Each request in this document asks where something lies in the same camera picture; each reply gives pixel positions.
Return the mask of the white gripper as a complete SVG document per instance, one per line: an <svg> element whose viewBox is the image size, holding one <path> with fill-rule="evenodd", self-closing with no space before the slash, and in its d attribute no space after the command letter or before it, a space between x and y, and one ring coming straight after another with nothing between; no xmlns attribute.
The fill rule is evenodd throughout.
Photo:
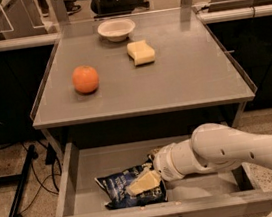
<svg viewBox="0 0 272 217"><path fill-rule="evenodd" d="M183 179L181 171L180 152L176 143L162 148L153 148L147 152L147 157L153 161L154 170L142 171L140 175L127 186L126 192L131 196L139 195L160 185L161 177L165 181Z"/></svg>

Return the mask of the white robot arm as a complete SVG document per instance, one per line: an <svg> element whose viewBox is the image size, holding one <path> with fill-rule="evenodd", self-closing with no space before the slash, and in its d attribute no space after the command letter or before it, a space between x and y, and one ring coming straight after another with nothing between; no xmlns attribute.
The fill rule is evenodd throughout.
<svg viewBox="0 0 272 217"><path fill-rule="evenodd" d="M220 124L196 127L188 140L171 143L152 154L153 167L145 168L126 192L135 197L165 181L191 174L234 170L252 163L272 170L272 135L251 134Z"/></svg>

